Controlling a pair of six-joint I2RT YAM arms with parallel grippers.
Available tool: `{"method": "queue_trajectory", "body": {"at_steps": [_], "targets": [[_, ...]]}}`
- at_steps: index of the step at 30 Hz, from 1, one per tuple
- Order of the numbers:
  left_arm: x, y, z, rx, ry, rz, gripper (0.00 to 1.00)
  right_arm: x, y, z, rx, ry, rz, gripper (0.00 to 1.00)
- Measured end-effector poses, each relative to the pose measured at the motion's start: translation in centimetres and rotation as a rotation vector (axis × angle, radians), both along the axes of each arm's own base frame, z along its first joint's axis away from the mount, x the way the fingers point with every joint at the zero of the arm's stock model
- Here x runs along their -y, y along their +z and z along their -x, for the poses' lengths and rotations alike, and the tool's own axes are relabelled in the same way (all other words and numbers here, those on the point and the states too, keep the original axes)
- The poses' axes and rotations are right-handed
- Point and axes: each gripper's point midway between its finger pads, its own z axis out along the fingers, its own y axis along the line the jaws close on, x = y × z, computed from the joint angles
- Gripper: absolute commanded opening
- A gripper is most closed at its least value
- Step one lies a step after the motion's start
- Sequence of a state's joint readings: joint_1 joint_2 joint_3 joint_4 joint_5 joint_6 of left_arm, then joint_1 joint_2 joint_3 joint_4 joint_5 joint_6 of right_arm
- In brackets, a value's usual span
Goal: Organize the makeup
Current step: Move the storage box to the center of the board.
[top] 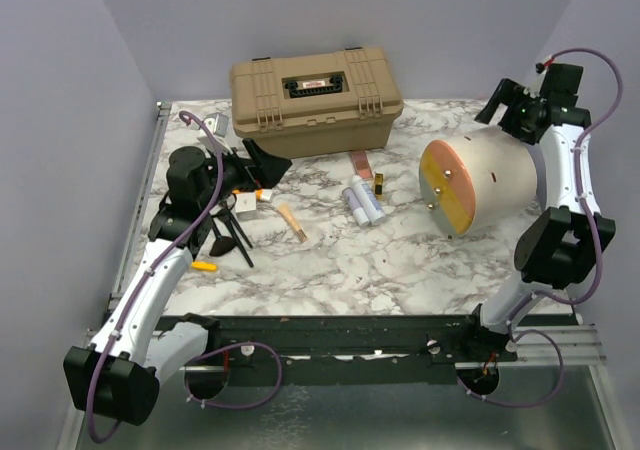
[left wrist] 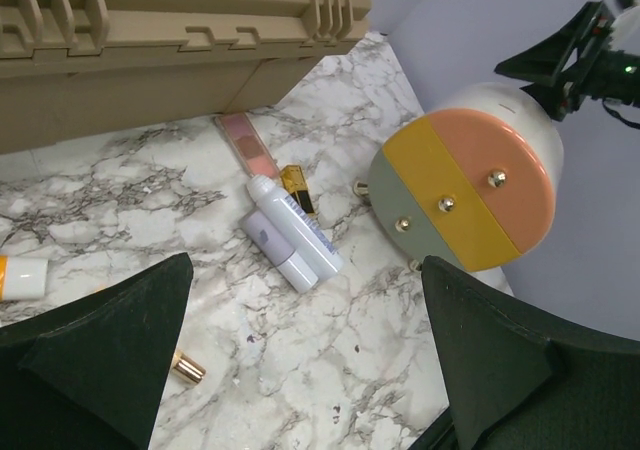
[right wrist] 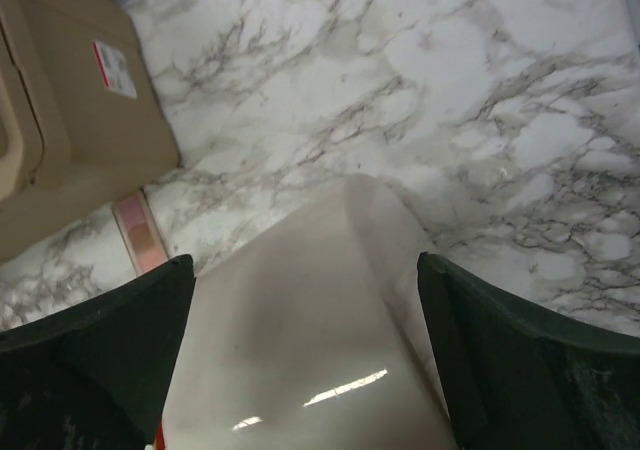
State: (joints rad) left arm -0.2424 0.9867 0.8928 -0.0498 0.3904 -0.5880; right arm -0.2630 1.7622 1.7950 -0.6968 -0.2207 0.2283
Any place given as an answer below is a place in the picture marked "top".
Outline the black round makeup brush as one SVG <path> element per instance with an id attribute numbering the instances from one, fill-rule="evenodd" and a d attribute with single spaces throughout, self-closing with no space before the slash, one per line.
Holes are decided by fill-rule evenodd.
<path id="1" fill-rule="evenodd" d="M 253 247 L 250 248 L 247 245 L 247 243 L 244 241 L 244 239 L 239 235 L 239 233 L 232 228 L 232 226 L 230 224 L 230 221 L 228 220 L 228 217 L 226 215 L 222 215 L 222 219 L 219 219 L 218 212 L 216 213 L 216 218 L 218 220 L 220 220 L 226 226 L 228 232 L 230 233 L 230 236 L 235 240 L 236 247 L 240 250 L 240 253 L 242 254 L 242 256 L 245 259 L 246 263 L 248 264 L 248 266 L 250 268 L 253 268 L 254 267 L 254 262 L 251 259 L 251 257 L 249 256 L 249 253 L 247 251 L 247 248 L 252 249 Z"/>

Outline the white round makeup organizer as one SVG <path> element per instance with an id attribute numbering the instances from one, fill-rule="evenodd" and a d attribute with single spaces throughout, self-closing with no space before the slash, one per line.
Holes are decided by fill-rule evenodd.
<path id="1" fill-rule="evenodd" d="M 431 218 L 448 236 L 526 209 L 537 190 L 526 145 L 498 126 L 431 141 L 422 153 L 418 179 Z"/>

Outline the black fan makeup brush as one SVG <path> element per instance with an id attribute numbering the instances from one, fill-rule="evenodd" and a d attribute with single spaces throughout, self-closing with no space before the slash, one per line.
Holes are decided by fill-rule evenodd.
<path id="1" fill-rule="evenodd" d="M 221 257 L 230 253 L 236 247 L 236 242 L 232 237 L 224 236 L 221 233 L 216 224 L 216 219 L 213 216 L 211 216 L 210 219 L 212 225 L 211 230 L 214 235 L 214 242 L 209 251 L 209 255 L 211 257 Z"/>

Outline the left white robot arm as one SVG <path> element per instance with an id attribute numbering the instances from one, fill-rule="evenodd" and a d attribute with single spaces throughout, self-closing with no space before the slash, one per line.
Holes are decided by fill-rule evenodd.
<path id="1" fill-rule="evenodd" d="M 154 335 L 169 297 L 191 268 L 212 230 L 210 212 L 234 191 L 274 188 L 292 165 L 253 140 L 242 158 L 214 146 L 173 151 L 168 191 L 154 216 L 143 258 L 116 309 L 85 347 L 67 352 L 63 369 L 74 406 L 89 420 L 100 415 L 139 426 L 150 416 L 161 386 L 190 361 L 206 365 L 220 355 L 215 322 L 182 318 Z"/>

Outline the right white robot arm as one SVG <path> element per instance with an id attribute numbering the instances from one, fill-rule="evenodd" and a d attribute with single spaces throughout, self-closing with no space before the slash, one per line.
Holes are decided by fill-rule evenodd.
<path id="1" fill-rule="evenodd" d="M 599 285 L 603 253 L 616 232 L 614 220 L 602 215 L 591 183 L 591 115 L 577 105 L 583 69 L 547 62 L 537 64 L 536 71 L 540 82 L 534 88 L 502 79 L 475 118 L 487 124 L 499 106 L 506 108 L 499 128 L 541 151 L 546 200 L 541 215 L 517 242 L 513 276 L 480 306 L 482 327 L 459 337 L 461 353 L 472 361 L 494 351 L 491 332 L 509 334 L 539 300 L 570 306 L 588 300 L 589 293 L 576 299 L 560 293 L 588 275 Z"/>

